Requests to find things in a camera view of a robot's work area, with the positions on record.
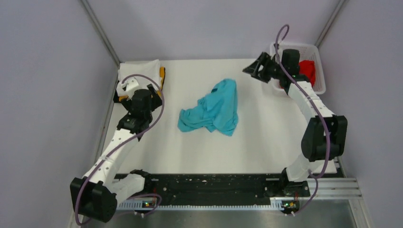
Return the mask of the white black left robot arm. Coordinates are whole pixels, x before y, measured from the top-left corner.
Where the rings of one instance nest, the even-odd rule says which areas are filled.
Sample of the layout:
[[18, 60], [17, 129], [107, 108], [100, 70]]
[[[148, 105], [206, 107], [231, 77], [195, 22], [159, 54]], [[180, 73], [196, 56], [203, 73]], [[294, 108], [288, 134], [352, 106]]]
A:
[[152, 112], [164, 109], [164, 95], [158, 85], [148, 85], [135, 90], [131, 99], [122, 104], [128, 113], [119, 121], [107, 148], [82, 178], [74, 178], [70, 184], [75, 222], [79, 226], [86, 224], [80, 216], [108, 222], [129, 197], [152, 192], [152, 183], [141, 174], [128, 174], [117, 182], [114, 179], [132, 148], [160, 120], [161, 115], [154, 120]]

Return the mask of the turquoise t-shirt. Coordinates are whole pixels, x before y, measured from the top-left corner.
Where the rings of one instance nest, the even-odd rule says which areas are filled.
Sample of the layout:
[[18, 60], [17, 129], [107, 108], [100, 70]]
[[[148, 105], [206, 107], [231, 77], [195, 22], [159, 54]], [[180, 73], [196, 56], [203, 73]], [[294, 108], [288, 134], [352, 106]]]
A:
[[218, 131], [233, 136], [238, 123], [237, 83], [234, 79], [226, 78], [200, 98], [195, 107], [182, 109], [177, 126], [181, 132], [206, 128], [211, 133]]

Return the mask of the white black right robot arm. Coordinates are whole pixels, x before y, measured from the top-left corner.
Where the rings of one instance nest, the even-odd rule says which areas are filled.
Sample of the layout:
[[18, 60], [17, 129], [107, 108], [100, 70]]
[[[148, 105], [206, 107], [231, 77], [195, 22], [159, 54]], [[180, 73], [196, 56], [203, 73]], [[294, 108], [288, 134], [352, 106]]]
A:
[[307, 178], [321, 178], [330, 160], [344, 152], [347, 119], [334, 114], [314, 92], [308, 76], [300, 72], [300, 52], [285, 49], [282, 54], [260, 56], [242, 71], [252, 78], [268, 83], [279, 81], [280, 87], [297, 104], [307, 121], [301, 139], [301, 154], [284, 168], [279, 179], [278, 190], [291, 196], [304, 190]]

